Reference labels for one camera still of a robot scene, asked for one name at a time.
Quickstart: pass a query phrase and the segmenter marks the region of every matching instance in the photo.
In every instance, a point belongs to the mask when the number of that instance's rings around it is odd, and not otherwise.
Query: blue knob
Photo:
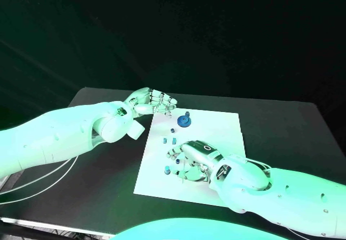
[[[168,167],[168,166],[164,167],[164,173],[165,173],[167,175],[171,173],[171,170],[170,170],[170,167]]]
[[[177,118],[177,125],[181,127],[181,128],[186,128],[191,125],[191,119],[187,115],[183,115]]]

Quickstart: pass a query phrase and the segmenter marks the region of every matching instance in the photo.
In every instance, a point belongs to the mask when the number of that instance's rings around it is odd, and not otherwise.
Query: table
[[[131,92],[82,88],[69,107],[124,101]],[[178,108],[239,114],[249,159],[346,184],[346,158],[312,103],[167,94],[177,99]],[[225,207],[134,194],[151,119],[152,115],[137,119],[145,127],[138,140],[125,135],[115,143],[102,143],[82,154],[67,175],[47,191],[0,208],[1,219],[115,234],[154,220],[206,218],[256,228],[288,239],[300,239],[251,212],[238,214]],[[14,186],[44,175],[60,164],[57,162],[24,170]],[[70,163],[1,201],[39,192],[56,181],[69,166]]]

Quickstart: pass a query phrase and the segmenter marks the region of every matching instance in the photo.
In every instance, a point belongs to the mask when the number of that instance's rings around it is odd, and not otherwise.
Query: dark curtain
[[[344,1],[0,1],[0,127],[83,87],[312,102],[346,145]]]

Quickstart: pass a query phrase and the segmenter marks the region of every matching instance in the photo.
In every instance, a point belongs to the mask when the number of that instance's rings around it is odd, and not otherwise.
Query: robotic arm
[[[134,120],[167,113],[177,101],[144,87],[124,102],[101,102],[53,110],[20,126],[0,131],[0,178],[33,166],[65,161],[125,134],[137,139],[144,127]]]
[[[199,140],[176,146],[167,158],[176,160],[180,153],[190,169],[177,171],[173,164],[171,173],[194,182],[206,180],[232,211],[252,212],[304,234],[346,239],[344,185],[235,154],[223,157]]]

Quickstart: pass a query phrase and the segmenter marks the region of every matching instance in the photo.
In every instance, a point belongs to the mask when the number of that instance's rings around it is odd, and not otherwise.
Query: white sheet
[[[190,126],[177,125],[178,116],[190,114]],[[186,141],[200,140],[213,145],[223,156],[230,153],[245,157],[243,136],[238,113],[176,108],[171,118],[155,113],[152,116],[145,149],[138,170],[134,194],[226,207],[209,184],[164,174],[164,167],[189,169],[183,153],[180,164],[165,157],[167,151]]]

